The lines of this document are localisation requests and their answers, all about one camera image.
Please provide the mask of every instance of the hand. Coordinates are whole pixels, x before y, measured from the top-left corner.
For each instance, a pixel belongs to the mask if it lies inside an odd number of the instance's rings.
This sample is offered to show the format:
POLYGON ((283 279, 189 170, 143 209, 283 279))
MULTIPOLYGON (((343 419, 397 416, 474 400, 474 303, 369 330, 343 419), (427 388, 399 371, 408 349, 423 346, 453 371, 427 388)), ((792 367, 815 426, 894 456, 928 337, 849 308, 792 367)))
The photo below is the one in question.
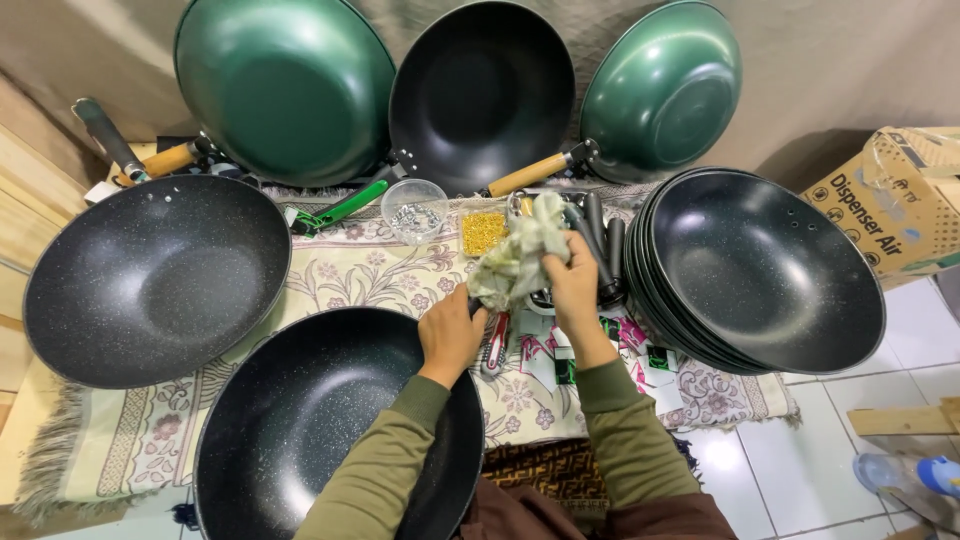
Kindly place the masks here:
POLYGON ((423 347, 423 367, 418 375, 452 388, 476 360, 487 314, 481 307, 470 320, 465 283, 428 309, 417 325, 423 347))
POLYGON ((597 262, 580 233, 564 235, 570 263, 549 254, 541 262, 552 283, 557 326, 573 345, 577 367, 585 369, 619 358, 619 353, 597 320, 597 262))

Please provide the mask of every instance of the plastic bottle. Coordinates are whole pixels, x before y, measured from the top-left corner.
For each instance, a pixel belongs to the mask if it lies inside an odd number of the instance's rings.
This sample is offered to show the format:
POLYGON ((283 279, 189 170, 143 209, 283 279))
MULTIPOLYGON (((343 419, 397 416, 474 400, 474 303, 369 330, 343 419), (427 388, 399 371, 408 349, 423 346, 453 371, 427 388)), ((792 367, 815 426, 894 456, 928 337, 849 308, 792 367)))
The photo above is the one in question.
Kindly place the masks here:
POLYGON ((893 487, 918 497, 933 491, 960 499, 960 464, 943 455, 860 454, 853 459, 853 473, 874 493, 883 487, 893 487))

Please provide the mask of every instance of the white tile floor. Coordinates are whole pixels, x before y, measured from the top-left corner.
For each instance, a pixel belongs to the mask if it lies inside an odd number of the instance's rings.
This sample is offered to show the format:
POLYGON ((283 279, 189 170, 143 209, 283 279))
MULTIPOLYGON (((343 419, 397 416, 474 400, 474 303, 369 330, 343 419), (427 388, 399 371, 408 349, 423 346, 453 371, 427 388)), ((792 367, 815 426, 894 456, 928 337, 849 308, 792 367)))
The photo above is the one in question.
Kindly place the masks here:
MULTIPOLYGON (((936 405, 960 393, 960 325, 932 282, 886 295, 887 334, 874 357, 836 376, 786 376, 804 424, 741 424, 736 430, 695 430, 693 443, 705 491, 740 540, 880 540, 919 523, 902 506, 885 505, 853 477, 859 452, 908 448, 957 455, 960 437, 871 437, 852 433, 851 408, 936 405)), ((188 497, 165 490, 116 524, 51 536, 56 540, 201 540, 167 510, 188 497)))

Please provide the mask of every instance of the clear plastic cup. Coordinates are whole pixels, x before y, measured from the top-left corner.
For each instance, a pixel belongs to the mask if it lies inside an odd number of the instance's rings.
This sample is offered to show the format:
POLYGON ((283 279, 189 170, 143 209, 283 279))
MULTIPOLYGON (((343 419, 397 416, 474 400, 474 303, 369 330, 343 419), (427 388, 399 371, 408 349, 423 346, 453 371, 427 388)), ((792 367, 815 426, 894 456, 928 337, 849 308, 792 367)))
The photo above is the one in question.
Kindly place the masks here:
POLYGON ((383 220, 408 246, 429 242, 440 233, 449 207, 438 185, 419 179, 394 184, 380 199, 383 220))

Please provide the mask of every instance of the cloth rag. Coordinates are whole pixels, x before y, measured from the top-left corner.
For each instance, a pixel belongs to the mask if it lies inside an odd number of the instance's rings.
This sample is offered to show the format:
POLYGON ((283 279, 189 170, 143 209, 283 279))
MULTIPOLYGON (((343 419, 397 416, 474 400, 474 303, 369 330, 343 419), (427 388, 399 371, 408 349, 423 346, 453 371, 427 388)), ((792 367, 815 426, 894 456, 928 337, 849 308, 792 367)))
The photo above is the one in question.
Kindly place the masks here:
POLYGON ((470 296, 496 311, 507 311, 526 295, 550 286, 540 258, 570 260, 564 239, 564 208, 557 193, 534 199, 533 215, 510 220, 510 234, 484 254, 467 278, 470 296))

